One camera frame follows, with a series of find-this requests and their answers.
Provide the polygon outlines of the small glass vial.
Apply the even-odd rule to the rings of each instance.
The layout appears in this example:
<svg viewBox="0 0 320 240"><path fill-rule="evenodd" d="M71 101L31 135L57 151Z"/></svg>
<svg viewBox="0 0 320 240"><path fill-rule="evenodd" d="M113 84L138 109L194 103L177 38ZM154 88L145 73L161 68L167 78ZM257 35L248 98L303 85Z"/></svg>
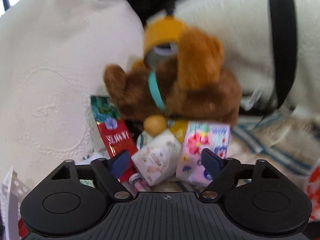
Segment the small glass vial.
<svg viewBox="0 0 320 240"><path fill-rule="evenodd" d="M129 178L129 183L138 191L138 192L150 192L151 189L149 188L148 184L142 178L139 173L133 174Z"/></svg>

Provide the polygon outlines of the red flaxseed packet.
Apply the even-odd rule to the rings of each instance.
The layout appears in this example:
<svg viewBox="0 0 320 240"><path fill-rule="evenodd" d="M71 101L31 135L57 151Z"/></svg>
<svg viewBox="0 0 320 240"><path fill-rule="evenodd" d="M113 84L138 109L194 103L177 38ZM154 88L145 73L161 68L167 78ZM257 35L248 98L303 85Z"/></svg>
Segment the red flaxseed packet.
<svg viewBox="0 0 320 240"><path fill-rule="evenodd" d="M114 176L122 183L128 182L137 173L131 157L138 149L131 132L108 96L91 96L91 110L108 156L114 158L123 151L128 153L114 165Z"/></svg>

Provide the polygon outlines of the pink floral tissue pack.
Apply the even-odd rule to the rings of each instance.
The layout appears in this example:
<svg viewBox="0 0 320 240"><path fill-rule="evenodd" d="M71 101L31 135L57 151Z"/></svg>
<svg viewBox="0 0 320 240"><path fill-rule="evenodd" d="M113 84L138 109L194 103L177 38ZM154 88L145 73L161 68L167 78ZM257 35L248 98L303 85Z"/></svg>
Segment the pink floral tissue pack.
<svg viewBox="0 0 320 240"><path fill-rule="evenodd" d="M204 167L201 153L211 150L224 159L227 155L231 128L228 124L190 121L182 144L176 178L196 186L208 186L215 174Z"/></svg>

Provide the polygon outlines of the striped bed sheet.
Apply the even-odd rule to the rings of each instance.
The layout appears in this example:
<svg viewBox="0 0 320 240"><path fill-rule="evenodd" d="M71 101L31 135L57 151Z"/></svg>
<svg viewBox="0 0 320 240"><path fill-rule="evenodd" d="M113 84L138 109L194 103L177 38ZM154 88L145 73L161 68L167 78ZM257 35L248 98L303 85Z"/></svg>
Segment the striped bed sheet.
<svg viewBox="0 0 320 240"><path fill-rule="evenodd" d="M231 130L228 147L216 154L244 164L265 159L304 189L319 162L319 117L279 111L264 118L241 116Z"/></svg>

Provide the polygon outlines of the white crimped snack packet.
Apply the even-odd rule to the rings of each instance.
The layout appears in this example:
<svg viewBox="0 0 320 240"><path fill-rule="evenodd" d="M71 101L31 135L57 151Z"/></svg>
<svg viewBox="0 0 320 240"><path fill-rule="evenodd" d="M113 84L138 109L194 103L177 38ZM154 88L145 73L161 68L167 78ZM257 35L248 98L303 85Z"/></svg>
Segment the white crimped snack packet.
<svg viewBox="0 0 320 240"><path fill-rule="evenodd" d="M181 143L166 129L138 150L132 161L149 186L155 186L176 173Z"/></svg>

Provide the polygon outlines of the brown plush toy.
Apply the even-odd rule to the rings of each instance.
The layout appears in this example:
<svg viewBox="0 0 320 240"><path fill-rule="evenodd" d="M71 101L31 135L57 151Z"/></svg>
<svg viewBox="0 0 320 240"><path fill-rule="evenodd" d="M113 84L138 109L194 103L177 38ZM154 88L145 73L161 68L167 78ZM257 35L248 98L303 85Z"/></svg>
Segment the brown plush toy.
<svg viewBox="0 0 320 240"><path fill-rule="evenodd" d="M237 123L242 90L237 77L223 68L221 41L196 28L184 31L176 55L155 70L142 62L125 72L110 64L103 81L125 120L143 122L154 114L185 120Z"/></svg>

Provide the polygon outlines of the white perforated plastic basket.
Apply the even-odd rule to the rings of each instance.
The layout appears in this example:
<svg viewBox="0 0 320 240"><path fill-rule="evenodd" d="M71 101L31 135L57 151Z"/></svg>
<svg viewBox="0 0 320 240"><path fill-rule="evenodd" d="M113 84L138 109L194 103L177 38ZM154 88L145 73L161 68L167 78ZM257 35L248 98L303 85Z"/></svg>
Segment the white perforated plastic basket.
<svg viewBox="0 0 320 240"><path fill-rule="evenodd" d="M30 192L30 188L18 179L12 166L1 182L1 219L4 239L21 239L18 223L21 219L20 205Z"/></svg>

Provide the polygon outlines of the large cream pillow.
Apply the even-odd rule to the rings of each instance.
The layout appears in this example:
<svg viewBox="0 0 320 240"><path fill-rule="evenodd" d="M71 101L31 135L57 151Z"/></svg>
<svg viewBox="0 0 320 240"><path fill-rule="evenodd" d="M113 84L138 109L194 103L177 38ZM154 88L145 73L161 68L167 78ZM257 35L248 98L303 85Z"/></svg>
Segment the large cream pillow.
<svg viewBox="0 0 320 240"><path fill-rule="evenodd" d="M103 71L142 56L143 27L126 0L20 0L1 16L1 177L29 187L98 147L92 95Z"/></svg>

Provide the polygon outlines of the orange roll of tape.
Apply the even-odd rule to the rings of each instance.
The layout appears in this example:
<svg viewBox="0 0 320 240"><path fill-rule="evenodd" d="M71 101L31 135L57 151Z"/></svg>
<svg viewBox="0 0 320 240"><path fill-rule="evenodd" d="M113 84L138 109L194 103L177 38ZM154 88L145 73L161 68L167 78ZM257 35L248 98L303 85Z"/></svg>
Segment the orange roll of tape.
<svg viewBox="0 0 320 240"><path fill-rule="evenodd" d="M187 25L172 15L159 17L144 30L144 64L156 68L177 53L177 43Z"/></svg>

